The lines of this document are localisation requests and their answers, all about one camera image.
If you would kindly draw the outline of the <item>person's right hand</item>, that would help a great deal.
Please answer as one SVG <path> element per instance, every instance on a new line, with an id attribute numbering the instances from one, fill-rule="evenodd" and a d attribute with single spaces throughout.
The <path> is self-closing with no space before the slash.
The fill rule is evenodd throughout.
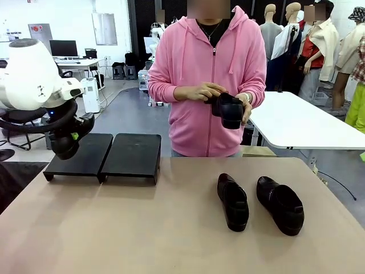
<path id="1" fill-rule="evenodd" d="M 177 101 L 207 101 L 209 98 L 219 97 L 223 92 L 227 92 L 226 88 L 215 83 L 203 82 L 198 86 L 178 86 L 175 88 L 173 96 Z"/>

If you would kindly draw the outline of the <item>person's left hand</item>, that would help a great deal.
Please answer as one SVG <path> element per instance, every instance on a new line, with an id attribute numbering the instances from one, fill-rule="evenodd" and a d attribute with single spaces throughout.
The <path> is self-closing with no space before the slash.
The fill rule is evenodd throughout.
<path id="1" fill-rule="evenodd" d="M 244 114 L 242 117 L 242 125 L 245 125 L 249 118 L 250 115 L 252 113 L 252 95 L 248 92 L 242 92 L 236 95 L 236 98 L 239 99 L 242 103 L 243 109 L 244 109 Z"/>

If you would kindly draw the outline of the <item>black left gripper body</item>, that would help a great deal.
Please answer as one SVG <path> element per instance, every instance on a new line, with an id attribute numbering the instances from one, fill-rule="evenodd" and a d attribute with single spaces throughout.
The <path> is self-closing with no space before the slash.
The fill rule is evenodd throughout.
<path id="1" fill-rule="evenodd" d="M 69 138 L 70 140 L 75 140 L 74 137 L 75 129 L 75 114 L 76 107 L 56 107 L 53 109 L 48 108 L 47 112 L 49 114 L 48 123 L 59 122 L 60 120 L 66 121 L 64 125 L 58 126 L 56 129 L 49 132 L 48 136 L 51 140 Z"/>

